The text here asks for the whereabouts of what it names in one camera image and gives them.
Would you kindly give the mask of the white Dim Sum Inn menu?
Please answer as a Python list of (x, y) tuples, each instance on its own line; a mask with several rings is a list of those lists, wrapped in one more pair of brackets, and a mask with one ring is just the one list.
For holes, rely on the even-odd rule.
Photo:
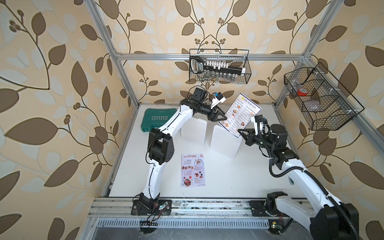
[(227, 110), (224, 121), (219, 121), (219, 124), (235, 137), (240, 137), (238, 130), (243, 130), (251, 122), (251, 118), (255, 117), (262, 108), (249, 99), (244, 94), (240, 93), (232, 105)]

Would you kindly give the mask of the pink special menu sheet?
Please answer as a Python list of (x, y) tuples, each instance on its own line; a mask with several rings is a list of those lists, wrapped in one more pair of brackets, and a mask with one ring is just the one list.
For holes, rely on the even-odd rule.
[(205, 187), (205, 161), (203, 154), (182, 155), (181, 187)]

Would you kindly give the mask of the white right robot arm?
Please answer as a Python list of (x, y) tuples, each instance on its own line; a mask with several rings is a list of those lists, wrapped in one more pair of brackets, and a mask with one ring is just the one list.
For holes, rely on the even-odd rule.
[(267, 195), (265, 208), (269, 215), (283, 213), (306, 228), (314, 240), (358, 240), (359, 212), (329, 192), (305, 167), (299, 156), (287, 146), (284, 126), (258, 123), (254, 129), (239, 129), (246, 145), (258, 145), (267, 151), (269, 172), (275, 178), (288, 176), (305, 195), (311, 207), (294, 201), (286, 193)]

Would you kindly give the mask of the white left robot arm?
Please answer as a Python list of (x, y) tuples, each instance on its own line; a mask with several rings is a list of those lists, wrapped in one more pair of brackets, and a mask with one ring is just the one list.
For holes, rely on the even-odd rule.
[(179, 109), (164, 125), (150, 131), (145, 155), (150, 171), (144, 190), (136, 195), (137, 200), (133, 199), (132, 215), (152, 216), (164, 208), (170, 212), (172, 201), (160, 200), (160, 185), (166, 163), (175, 153), (173, 137), (196, 113), (207, 116), (211, 122), (227, 119), (218, 106), (226, 101), (226, 97), (220, 92), (213, 93), (211, 97), (208, 94), (208, 91), (195, 87), (194, 93), (181, 100)]

